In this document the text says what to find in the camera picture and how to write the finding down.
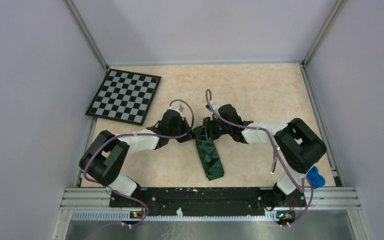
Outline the dark green cloth napkin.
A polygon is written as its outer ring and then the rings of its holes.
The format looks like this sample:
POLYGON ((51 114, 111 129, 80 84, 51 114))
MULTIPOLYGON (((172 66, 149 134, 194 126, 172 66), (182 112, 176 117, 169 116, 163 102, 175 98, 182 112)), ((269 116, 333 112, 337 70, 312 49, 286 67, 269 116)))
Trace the dark green cloth napkin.
POLYGON ((225 174, 221 157, 214 141, 207 140, 205 133, 201 134, 202 130, 202 126, 197 126, 192 130, 195 135, 195 147, 202 169, 209 181, 220 179, 225 174))

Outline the silver metal fork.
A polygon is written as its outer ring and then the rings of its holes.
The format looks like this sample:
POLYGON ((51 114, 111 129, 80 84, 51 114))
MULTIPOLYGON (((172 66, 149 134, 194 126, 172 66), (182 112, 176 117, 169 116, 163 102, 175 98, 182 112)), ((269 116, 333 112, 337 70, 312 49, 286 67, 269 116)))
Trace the silver metal fork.
POLYGON ((277 160, 278 160, 278 156, 277 156, 277 153, 279 152, 280 150, 280 147, 277 146, 274 150, 273 150, 273 161, 272 161, 272 164, 271 164, 271 167, 270 167, 270 173, 273 175, 276 171, 276 165, 277 165, 277 160))

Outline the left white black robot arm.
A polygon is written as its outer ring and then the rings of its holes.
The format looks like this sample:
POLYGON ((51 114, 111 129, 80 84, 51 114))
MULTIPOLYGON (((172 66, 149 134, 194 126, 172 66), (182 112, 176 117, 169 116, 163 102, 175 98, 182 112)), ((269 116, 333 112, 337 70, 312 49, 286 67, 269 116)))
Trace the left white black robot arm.
POLYGON ((104 187, 121 194, 129 207, 140 202, 140 185, 121 172, 128 155, 141 151, 157 150, 170 139, 179 143, 192 138, 192 128, 183 115, 184 107, 169 106, 162 119, 141 131, 115 135, 101 131, 79 161, 85 174, 104 187))

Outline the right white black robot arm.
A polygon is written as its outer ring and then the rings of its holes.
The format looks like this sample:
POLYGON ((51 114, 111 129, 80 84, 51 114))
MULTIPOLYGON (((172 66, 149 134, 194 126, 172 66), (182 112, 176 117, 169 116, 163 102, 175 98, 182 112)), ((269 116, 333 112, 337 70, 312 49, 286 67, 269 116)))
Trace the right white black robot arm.
POLYGON ((273 200, 279 206, 287 206, 300 190, 300 183, 308 180, 314 189, 323 187, 326 180, 320 175, 316 163, 327 152, 326 144, 300 118, 288 123, 264 124, 244 121, 231 104, 206 105, 212 113, 204 119, 201 133, 203 140, 217 140, 229 135, 242 144, 270 144, 284 170, 274 185, 273 200))

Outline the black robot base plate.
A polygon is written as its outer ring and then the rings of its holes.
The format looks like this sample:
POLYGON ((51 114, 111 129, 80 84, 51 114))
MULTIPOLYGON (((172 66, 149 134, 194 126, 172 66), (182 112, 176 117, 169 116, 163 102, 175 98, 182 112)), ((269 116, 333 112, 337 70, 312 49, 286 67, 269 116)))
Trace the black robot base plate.
POLYGON ((149 209, 149 216, 186 217, 262 216, 270 210, 305 207, 306 198, 298 190, 285 195, 271 187, 143 187, 127 199, 112 193, 111 208, 149 209))

